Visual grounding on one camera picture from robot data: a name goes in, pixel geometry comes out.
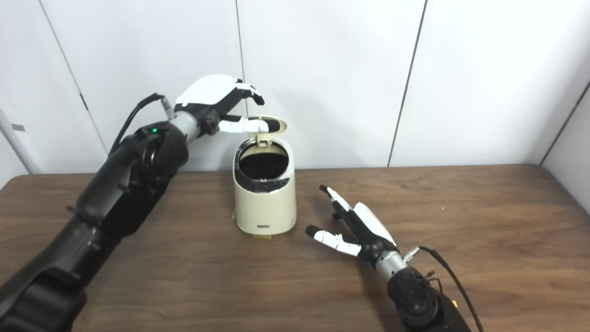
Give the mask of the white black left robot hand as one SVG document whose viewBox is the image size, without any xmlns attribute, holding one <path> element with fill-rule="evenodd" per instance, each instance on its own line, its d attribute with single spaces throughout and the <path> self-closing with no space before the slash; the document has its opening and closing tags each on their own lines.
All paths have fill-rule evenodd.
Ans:
<svg viewBox="0 0 590 332">
<path fill-rule="evenodd" d="M 271 116 L 232 116 L 230 111 L 242 100 L 251 98 L 262 106 L 265 101 L 259 91 L 240 78 L 227 74 L 205 76 L 192 84 L 176 100 L 173 111 L 192 116 L 198 137 L 215 135 L 219 131 L 232 134 L 274 134 L 286 129 L 278 118 Z"/>
</svg>

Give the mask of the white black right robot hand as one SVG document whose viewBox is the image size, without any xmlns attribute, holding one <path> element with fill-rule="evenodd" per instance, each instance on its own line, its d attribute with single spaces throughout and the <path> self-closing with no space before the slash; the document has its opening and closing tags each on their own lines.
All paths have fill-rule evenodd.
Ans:
<svg viewBox="0 0 590 332">
<path fill-rule="evenodd" d="M 389 231 L 366 205 L 358 202 L 352 207 L 331 187 L 320 185 L 319 189 L 330 198 L 334 208 L 332 217 L 347 225 L 354 240 L 347 241 L 344 235 L 331 233 L 315 225 L 306 227 L 308 236 L 338 252 L 369 262 L 375 270 L 394 252 L 399 255 Z"/>
</svg>

